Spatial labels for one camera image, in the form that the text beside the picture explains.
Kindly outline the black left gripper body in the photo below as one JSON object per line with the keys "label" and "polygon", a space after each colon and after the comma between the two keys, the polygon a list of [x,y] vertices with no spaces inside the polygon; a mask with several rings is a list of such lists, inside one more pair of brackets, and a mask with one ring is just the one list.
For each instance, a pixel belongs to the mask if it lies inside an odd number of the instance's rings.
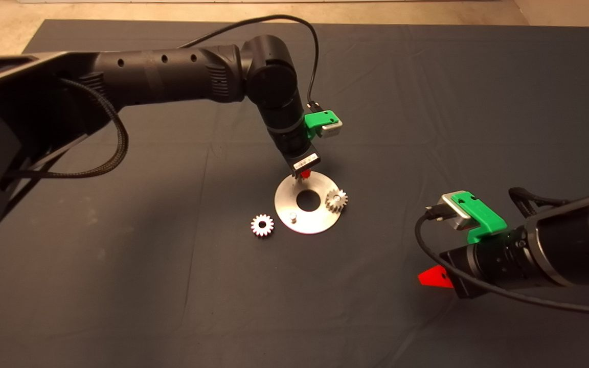
{"label": "black left gripper body", "polygon": [[294,128],[288,132],[270,128],[269,136],[293,177],[301,176],[303,172],[320,163],[321,154],[313,146],[306,128]]}

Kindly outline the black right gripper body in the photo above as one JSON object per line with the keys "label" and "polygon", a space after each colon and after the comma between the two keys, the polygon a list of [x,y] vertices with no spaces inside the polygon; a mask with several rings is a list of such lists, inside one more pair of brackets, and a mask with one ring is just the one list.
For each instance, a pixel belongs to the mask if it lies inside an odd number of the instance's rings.
{"label": "black right gripper body", "polygon": [[526,233],[498,233],[443,251],[440,257],[483,282],[507,290],[527,289],[533,286],[533,265],[519,242],[526,242]]}

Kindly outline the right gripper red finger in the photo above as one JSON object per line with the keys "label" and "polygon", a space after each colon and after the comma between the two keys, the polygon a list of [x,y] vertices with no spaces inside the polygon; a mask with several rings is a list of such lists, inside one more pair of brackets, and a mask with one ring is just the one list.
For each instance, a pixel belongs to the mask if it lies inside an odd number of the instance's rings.
{"label": "right gripper red finger", "polygon": [[418,281],[423,286],[454,288],[448,272],[444,266],[433,266],[417,275]]}

